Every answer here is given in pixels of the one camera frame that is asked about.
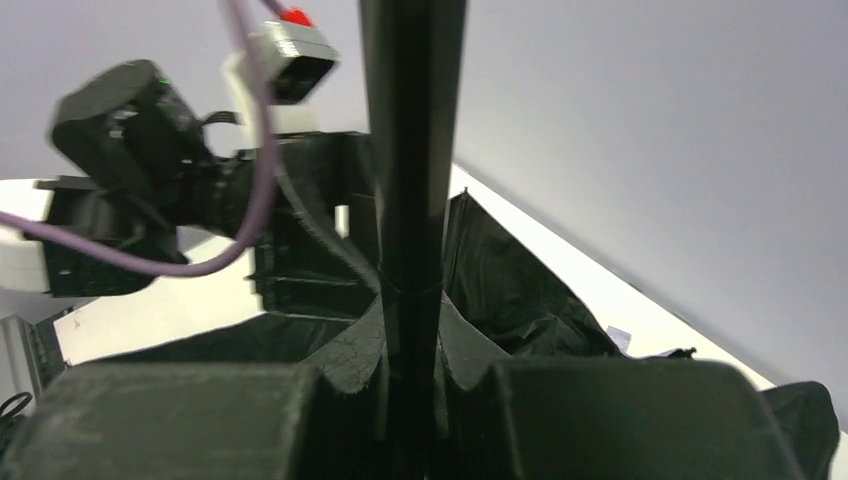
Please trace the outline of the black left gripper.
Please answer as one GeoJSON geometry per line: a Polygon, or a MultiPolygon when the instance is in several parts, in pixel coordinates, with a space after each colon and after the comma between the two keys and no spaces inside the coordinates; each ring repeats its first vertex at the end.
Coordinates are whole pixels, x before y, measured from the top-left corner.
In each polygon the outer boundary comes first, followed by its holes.
{"type": "Polygon", "coordinates": [[[379,290],[369,137],[310,133],[277,146],[278,190],[253,249],[254,291],[272,314],[353,322],[379,290]]]}

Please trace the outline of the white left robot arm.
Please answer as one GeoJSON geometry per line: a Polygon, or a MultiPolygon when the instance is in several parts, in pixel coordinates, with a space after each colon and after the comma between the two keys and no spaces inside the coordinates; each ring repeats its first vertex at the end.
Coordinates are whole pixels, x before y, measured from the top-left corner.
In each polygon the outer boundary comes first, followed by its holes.
{"type": "MultiPolygon", "coordinates": [[[[57,298],[126,295],[154,277],[127,257],[187,268],[179,227],[237,239],[267,149],[218,157],[207,147],[205,127],[256,130],[259,114],[292,106],[284,96],[258,102],[251,75],[244,57],[228,60],[224,76],[238,108],[204,119],[149,60],[118,64],[64,96],[50,137],[82,175],[1,184],[14,198],[33,193],[43,203],[32,220],[2,217],[16,240],[39,244],[34,288],[57,298]]],[[[378,292],[377,275],[354,239],[337,233],[333,214],[365,200],[367,139],[309,132],[299,118],[277,121],[274,130],[278,156],[260,193],[269,216],[249,226],[262,306],[308,318],[358,318],[378,292]]]]}

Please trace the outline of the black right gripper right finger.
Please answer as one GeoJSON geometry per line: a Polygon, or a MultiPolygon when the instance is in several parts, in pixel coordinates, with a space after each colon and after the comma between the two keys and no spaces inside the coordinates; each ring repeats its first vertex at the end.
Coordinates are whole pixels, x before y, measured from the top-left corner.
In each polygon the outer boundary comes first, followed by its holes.
{"type": "Polygon", "coordinates": [[[716,362],[514,358],[449,301],[451,479],[799,479],[748,380],[716,362]]]}

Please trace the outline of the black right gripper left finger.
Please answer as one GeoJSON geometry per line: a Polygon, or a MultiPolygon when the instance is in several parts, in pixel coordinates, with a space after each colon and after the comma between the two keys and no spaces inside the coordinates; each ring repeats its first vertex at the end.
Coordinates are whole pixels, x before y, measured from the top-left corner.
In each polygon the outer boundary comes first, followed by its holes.
{"type": "Polygon", "coordinates": [[[294,363],[95,361],[59,375],[5,479],[382,479],[382,306],[294,363]]]}

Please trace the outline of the lavender folding umbrella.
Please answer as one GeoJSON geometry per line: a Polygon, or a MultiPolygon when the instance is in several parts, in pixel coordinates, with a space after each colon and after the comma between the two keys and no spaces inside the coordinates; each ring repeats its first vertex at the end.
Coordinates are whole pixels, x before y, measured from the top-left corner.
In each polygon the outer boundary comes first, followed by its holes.
{"type": "MultiPolygon", "coordinates": [[[[382,306],[384,340],[384,408],[376,430],[382,479],[451,479],[442,303],[451,302],[470,325],[472,313],[515,326],[546,317],[590,323],[592,317],[546,268],[516,260],[513,239],[469,196],[448,197],[464,3],[365,1],[361,18],[379,282],[374,301],[382,306]]],[[[263,102],[270,88],[259,79],[257,50],[249,38],[243,43],[256,100],[263,102]]],[[[270,142],[270,113],[257,119],[267,161],[257,166],[257,193],[236,248],[249,246],[250,224],[269,216],[260,193],[278,153],[270,142]]],[[[628,359],[606,343],[595,353],[517,356],[488,339],[514,358],[628,359]]],[[[802,470],[799,479],[828,478],[840,432],[827,389],[804,382],[756,392],[802,470]]]]}

